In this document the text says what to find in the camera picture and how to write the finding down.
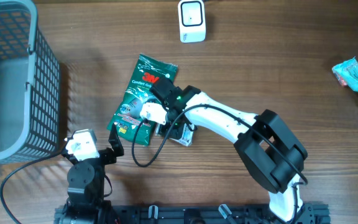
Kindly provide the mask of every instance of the blue plastic package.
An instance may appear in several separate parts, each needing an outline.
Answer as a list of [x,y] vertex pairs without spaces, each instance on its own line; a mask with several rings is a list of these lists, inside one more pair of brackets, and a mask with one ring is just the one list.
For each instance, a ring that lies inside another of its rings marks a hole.
[[333,72],[342,86],[358,91],[358,62],[356,57],[333,66]]

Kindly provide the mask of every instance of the basket handle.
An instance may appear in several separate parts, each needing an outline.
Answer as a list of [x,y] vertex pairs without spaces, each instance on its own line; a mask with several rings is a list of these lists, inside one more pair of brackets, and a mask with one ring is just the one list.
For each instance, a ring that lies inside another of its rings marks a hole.
[[31,15],[30,31],[29,31],[29,47],[27,52],[31,55],[35,49],[35,41],[37,38],[38,11],[37,7],[31,0],[0,0],[0,4],[18,3],[25,6]]

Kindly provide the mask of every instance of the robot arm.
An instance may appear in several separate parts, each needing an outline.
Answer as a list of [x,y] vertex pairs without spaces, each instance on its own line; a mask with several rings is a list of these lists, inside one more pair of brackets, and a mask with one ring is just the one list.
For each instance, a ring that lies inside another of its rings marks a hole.
[[[183,110],[191,106],[211,105],[239,117],[252,126],[253,131],[223,112],[208,107],[189,110],[184,118],[185,123],[206,127],[234,143],[250,175],[269,191],[271,211],[286,222],[293,218],[293,186],[298,187],[294,184],[299,181],[300,176],[283,160],[279,152],[272,147],[263,149],[260,146],[263,139],[255,134],[257,131],[266,139],[273,137],[275,148],[287,158],[287,161],[302,171],[307,152],[277,114],[269,110],[261,115],[238,111],[212,100],[195,87],[188,86],[184,90],[175,87],[166,78],[155,82],[150,91],[162,105],[146,103],[143,106],[140,116],[148,120],[170,124]],[[303,205],[299,194],[297,202],[299,210]]]

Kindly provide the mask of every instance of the wood grain surface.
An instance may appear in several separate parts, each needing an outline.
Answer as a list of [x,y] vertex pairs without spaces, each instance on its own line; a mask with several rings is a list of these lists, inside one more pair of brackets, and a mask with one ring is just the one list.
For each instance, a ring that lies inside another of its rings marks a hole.
[[[304,201],[328,203],[333,223],[358,223],[358,94],[331,67],[358,60],[358,1],[209,1],[207,38],[179,40],[176,2],[41,4],[39,26],[62,65],[62,137],[92,128],[98,147],[140,53],[178,65],[175,84],[193,85],[233,108],[278,113],[308,150]],[[142,161],[159,147],[136,147]],[[167,142],[146,169],[126,155],[106,167],[113,205],[267,203],[233,145],[199,128],[191,147]],[[0,166],[3,178],[21,164]],[[23,223],[51,223],[67,198],[62,158],[20,171],[7,204]],[[0,223],[11,223],[0,203]]]

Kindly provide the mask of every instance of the basket bottom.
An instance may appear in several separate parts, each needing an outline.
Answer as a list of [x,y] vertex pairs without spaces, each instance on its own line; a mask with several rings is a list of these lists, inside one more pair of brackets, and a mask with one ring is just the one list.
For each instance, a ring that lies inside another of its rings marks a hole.
[[0,152],[11,147],[23,130],[28,68],[27,57],[0,62]]

